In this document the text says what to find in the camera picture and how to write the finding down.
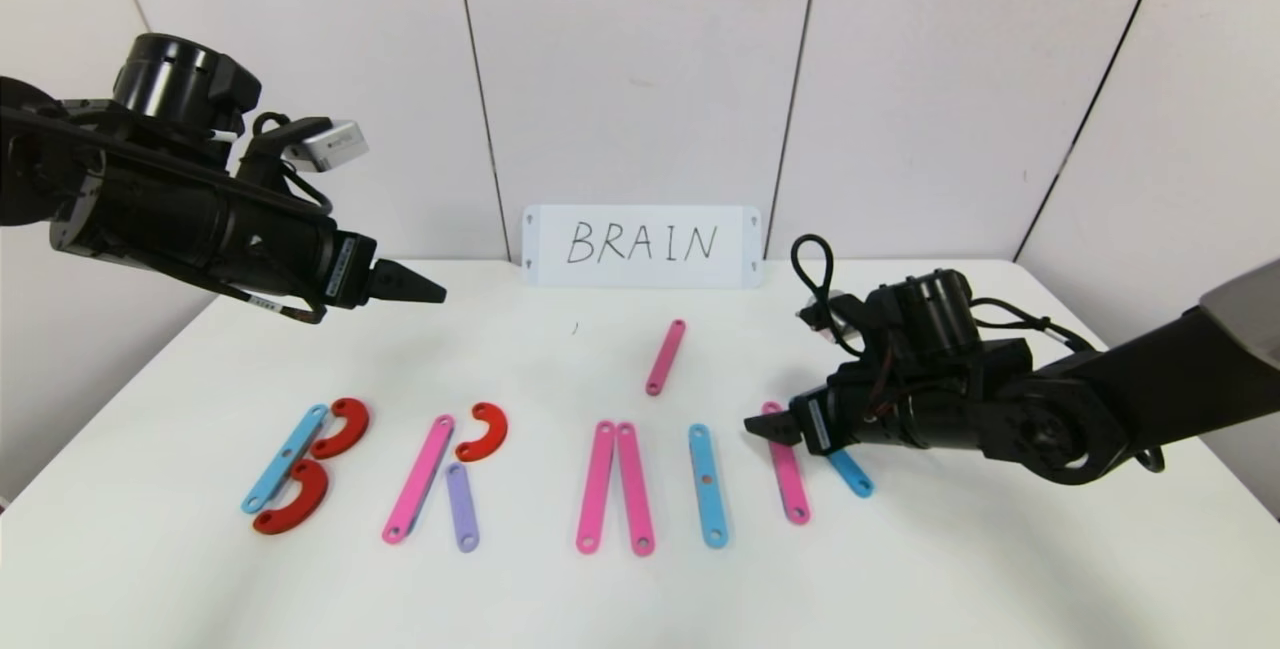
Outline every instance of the red curved piece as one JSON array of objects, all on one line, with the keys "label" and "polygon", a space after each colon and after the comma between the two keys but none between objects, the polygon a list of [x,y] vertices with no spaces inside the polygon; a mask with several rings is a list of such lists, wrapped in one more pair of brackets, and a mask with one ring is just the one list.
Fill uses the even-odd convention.
[{"label": "red curved piece", "polygon": [[497,452],[498,447],[502,447],[502,443],[507,440],[507,415],[502,413],[498,405],[480,402],[471,407],[471,416],[489,422],[489,433],[475,442],[458,444],[458,448],[453,449],[453,453],[458,457],[460,462],[479,462]]},{"label": "red curved piece", "polygon": [[320,499],[329,492],[329,475],[319,462],[298,460],[289,476],[302,484],[302,490],[289,506],[268,509],[253,518],[253,529],[260,534],[283,534],[298,526],[316,511]]},{"label": "red curved piece", "polygon": [[316,439],[311,444],[311,456],[317,460],[329,460],[351,449],[369,429],[369,407],[361,399],[343,397],[334,402],[329,410],[334,416],[344,417],[347,424],[338,434]]}]

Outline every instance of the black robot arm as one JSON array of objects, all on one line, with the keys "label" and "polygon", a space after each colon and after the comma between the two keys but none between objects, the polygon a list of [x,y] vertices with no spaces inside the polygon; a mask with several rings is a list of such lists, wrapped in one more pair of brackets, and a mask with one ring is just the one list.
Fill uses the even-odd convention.
[{"label": "black robot arm", "polygon": [[[800,270],[800,244],[828,257],[822,285]],[[1204,294],[1178,320],[1107,352],[1009,303],[974,300],[965,276],[938,270],[882,285],[865,301],[831,292],[831,250],[792,248],[814,303],[800,312],[858,355],[786,412],[746,429],[813,454],[850,444],[978,449],[1060,484],[1098,479],[1129,458],[1164,469],[1161,445],[1280,411],[1280,261]],[[991,325],[996,303],[1018,321]],[[1032,370],[1024,339],[982,342],[978,326],[1034,329],[1074,353]],[[844,338],[863,335],[864,348]]]},{"label": "black robot arm", "polygon": [[[443,302],[442,285],[374,262],[375,239],[338,229],[333,204],[298,175],[365,154],[355,122],[264,113],[229,174],[243,111],[260,93],[228,55],[169,35],[134,40],[113,99],[59,102],[0,78],[0,224],[50,221],[58,251],[160,271],[310,324],[326,307],[370,298]],[[293,294],[307,308],[251,292]]]}]

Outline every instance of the white table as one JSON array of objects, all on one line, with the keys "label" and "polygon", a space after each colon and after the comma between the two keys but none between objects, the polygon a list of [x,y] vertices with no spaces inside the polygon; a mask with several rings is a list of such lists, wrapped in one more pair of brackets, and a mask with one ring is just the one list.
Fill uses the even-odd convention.
[{"label": "white table", "polygon": [[[841,262],[865,294],[941,261]],[[1027,271],[947,261],[978,294],[1080,323]],[[1156,476],[1083,488],[978,453],[858,447],[858,499],[803,457],[808,526],[783,520],[741,420],[841,362],[792,316],[769,262],[754,292],[532,289],[506,262],[412,262],[444,306],[371,303],[321,326],[220,300],[0,518],[6,648],[1247,646],[1280,641],[1280,527],[1199,440]],[[668,321],[689,333],[664,393],[644,380]],[[1029,335],[1038,362],[1060,344]],[[369,434],[328,462],[320,509],[262,536],[239,502],[316,402],[365,398]],[[481,544],[457,550],[436,477],[415,533],[380,531],[433,417],[454,440],[511,417],[471,467]],[[573,535],[593,425],[637,426],[657,552],[626,541],[614,470],[603,548]],[[686,431],[710,426],[732,541],[703,544]]]}]

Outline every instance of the pink plastic bar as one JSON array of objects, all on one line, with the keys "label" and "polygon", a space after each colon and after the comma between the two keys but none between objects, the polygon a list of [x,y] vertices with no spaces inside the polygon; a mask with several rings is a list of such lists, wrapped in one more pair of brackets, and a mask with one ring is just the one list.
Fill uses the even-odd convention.
[{"label": "pink plastic bar", "polygon": [[595,425],[591,443],[591,463],[586,470],[586,490],[582,493],[582,513],[577,520],[577,550],[594,554],[600,548],[600,530],[604,529],[604,503],[609,498],[609,471],[613,469],[613,422]]},{"label": "pink plastic bar", "polygon": [[404,480],[404,489],[401,489],[401,497],[387,520],[387,527],[383,529],[385,543],[399,544],[413,529],[417,512],[426,499],[428,490],[431,489],[431,480],[435,479],[435,470],[440,466],[440,457],[444,456],[451,437],[453,437],[453,417],[449,415],[435,417],[431,431],[428,433],[422,449],[417,453],[417,461]]},{"label": "pink plastic bar", "polygon": [[[765,402],[764,413],[781,412],[777,402]],[[796,453],[786,444],[769,442],[769,454],[773,456],[773,472],[778,475],[778,490],[782,493],[782,511],[791,524],[809,524],[809,498],[804,494],[804,481],[800,480],[800,466]]]},{"label": "pink plastic bar", "polygon": [[671,365],[676,361],[676,349],[680,349],[680,341],[684,337],[685,320],[677,317],[676,321],[671,323],[671,329],[667,330],[667,339],[662,343],[662,349],[658,349],[658,361],[653,362],[649,381],[644,385],[644,390],[650,397],[662,394],[662,388],[667,384],[667,375],[671,373]]},{"label": "pink plastic bar", "polygon": [[631,527],[631,550],[637,557],[653,554],[653,521],[649,518],[649,497],[644,490],[644,467],[640,466],[640,444],[636,428],[628,422],[618,425],[618,467],[622,470],[622,498],[627,504],[627,525]]}]

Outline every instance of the white wall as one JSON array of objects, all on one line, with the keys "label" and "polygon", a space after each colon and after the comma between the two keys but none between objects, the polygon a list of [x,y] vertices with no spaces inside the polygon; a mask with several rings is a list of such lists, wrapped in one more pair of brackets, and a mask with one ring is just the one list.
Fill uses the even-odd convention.
[{"label": "white wall", "polygon": [[773,204],[806,0],[468,0],[512,253],[530,204]]},{"label": "white wall", "polygon": [[769,256],[1011,259],[1137,0],[813,0]]},{"label": "white wall", "polygon": [[[132,0],[0,0],[0,74],[59,99],[110,96],[143,31]],[[166,279],[49,248],[5,228],[0,495],[13,498],[209,302]]]},{"label": "white wall", "polygon": [[[1021,262],[1108,343],[1280,253],[1277,0],[1144,0]],[[1207,435],[1280,515],[1280,415]]]},{"label": "white wall", "polygon": [[361,124],[316,187],[385,256],[507,257],[462,0],[138,0],[151,29],[228,52],[261,110]]}]

